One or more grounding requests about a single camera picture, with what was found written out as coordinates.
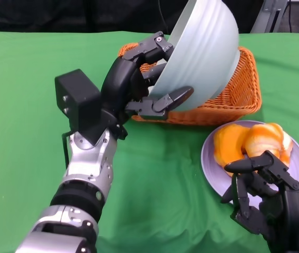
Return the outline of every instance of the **orange wicker basket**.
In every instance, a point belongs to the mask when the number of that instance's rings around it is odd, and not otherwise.
[[[119,56],[137,46],[131,43],[123,46]],[[144,120],[133,116],[136,121],[164,122],[184,125],[221,125],[238,120],[247,114],[257,112],[262,105],[262,97],[256,62],[253,54],[244,47],[239,47],[241,56],[238,66],[226,88],[215,99],[190,111],[170,112],[166,121]],[[152,65],[144,64],[141,71],[147,71]]]

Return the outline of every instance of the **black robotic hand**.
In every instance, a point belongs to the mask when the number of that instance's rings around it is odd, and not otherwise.
[[[221,203],[233,201],[231,218],[250,233],[263,235],[271,253],[299,252],[299,182],[271,152],[228,164],[232,185]],[[275,184],[278,191],[268,184]],[[260,196],[259,210],[249,206],[248,193]]]
[[[148,87],[155,84],[166,64],[145,73],[139,68],[144,63],[168,61],[173,51],[163,32],[155,33],[114,61],[101,91],[81,70],[56,77],[57,105],[69,118],[71,131],[95,145],[106,128],[114,138],[124,140],[123,124],[132,115],[165,120],[168,111],[186,101],[194,89],[186,86],[162,98],[149,98]]]

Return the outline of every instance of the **cable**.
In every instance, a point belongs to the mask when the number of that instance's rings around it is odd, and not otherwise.
[[[63,142],[63,150],[64,150],[64,158],[65,158],[65,168],[69,166],[69,153],[67,152],[67,137],[73,134],[73,131],[69,131],[67,133],[62,134],[62,142]]]
[[[166,34],[168,34],[168,26],[167,26],[167,24],[165,22],[164,16],[162,15],[160,0],[158,0],[158,7],[159,7],[159,12],[160,12],[162,23],[164,24],[164,26],[166,28]]]
[[[288,25],[290,27],[290,33],[292,32],[291,27],[291,0],[288,0]]]

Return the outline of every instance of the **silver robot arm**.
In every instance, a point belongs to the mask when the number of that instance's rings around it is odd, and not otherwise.
[[[71,135],[63,137],[66,173],[57,192],[16,253],[96,252],[98,222],[111,188],[117,140],[125,140],[123,124],[132,115],[165,120],[194,89],[179,88],[162,98],[149,98],[164,64],[141,73],[140,66],[169,60],[174,47],[157,32],[118,57],[102,89],[81,71],[55,78],[58,108],[68,117]]]
[[[78,207],[86,206],[86,209],[91,207],[87,203],[75,206],[49,206],[42,212],[16,253],[95,252],[98,221],[113,179],[112,160],[117,141],[106,129],[96,146],[91,145],[79,132],[72,134],[68,142],[72,153],[71,160],[52,203],[61,203],[62,197],[63,202],[69,203],[89,201],[75,199],[74,196],[78,193],[75,190],[80,192],[80,187],[77,189],[66,187],[72,183],[79,183],[79,186],[91,188],[90,193],[95,191],[92,197],[96,198],[96,201],[91,201],[91,204],[96,205],[96,211],[89,214]]]

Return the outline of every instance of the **white bowl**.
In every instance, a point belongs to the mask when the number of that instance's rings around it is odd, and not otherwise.
[[[196,108],[218,96],[240,59],[238,28],[228,7],[221,0],[189,0],[168,41],[175,50],[150,96],[192,86],[193,95],[176,111]]]

